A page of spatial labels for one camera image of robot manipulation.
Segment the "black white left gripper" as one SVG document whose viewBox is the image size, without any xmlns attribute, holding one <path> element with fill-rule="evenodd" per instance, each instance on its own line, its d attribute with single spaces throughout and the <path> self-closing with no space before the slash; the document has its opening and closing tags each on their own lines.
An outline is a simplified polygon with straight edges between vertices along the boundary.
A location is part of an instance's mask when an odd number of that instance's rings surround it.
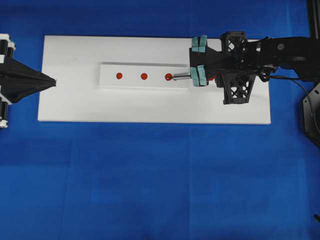
<svg viewBox="0 0 320 240">
<path fill-rule="evenodd" d="M 13 59 L 16 44 L 7 33 L 0 34 L 0 128 L 5 129 L 8 107 L 21 99 L 56 86 L 56 80 Z"/>
</svg>

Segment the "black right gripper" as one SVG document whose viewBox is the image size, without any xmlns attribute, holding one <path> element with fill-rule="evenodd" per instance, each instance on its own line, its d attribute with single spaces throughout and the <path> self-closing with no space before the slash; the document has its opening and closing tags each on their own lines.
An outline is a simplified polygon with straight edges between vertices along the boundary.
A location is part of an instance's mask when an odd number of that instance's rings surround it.
<svg viewBox="0 0 320 240">
<path fill-rule="evenodd" d="M 248 41 L 243 31 L 227 31 L 220 36 L 221 51 L 208 47 L 207 40 L 206 35 L 191 39 L 192 84 L 206 87 L 215 80 L 223 88 L 225 105 L 248 103 L 256 77 L 265 80 L 259 63 L 262 40 Z"/>
</svg>

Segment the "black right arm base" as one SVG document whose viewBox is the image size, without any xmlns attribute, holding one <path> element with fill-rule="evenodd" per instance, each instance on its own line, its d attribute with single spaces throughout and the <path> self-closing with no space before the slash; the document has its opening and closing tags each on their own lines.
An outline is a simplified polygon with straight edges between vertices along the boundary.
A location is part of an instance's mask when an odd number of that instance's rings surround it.
<svg viewBox="0 0 320 240">
<path fill-rule="evenodd" d="M 302 100 L 305 136 L 320 147 L 320 83 Z"/>
</svg>

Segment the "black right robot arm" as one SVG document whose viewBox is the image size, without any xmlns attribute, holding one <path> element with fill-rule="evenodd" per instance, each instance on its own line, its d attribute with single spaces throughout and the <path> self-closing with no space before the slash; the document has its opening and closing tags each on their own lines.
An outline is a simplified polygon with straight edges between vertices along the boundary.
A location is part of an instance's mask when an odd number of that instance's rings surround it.
<svg viewBox="0 0 320 240">
<path fill-rule="evenodd" d="M 303 81 L 320 79 L 318 39 L 265 37 L 249 41 L 243 31 L 227 31 L 219 39 L 220 51 L 208 46 L 205 35 L 192 38 L 189 71 L 195 87 L 215 81 L 224 91 L 225 105 L 248 103 L 256 77 L 268 82 L 278 68 L 295 71 Z"/>
</svg>

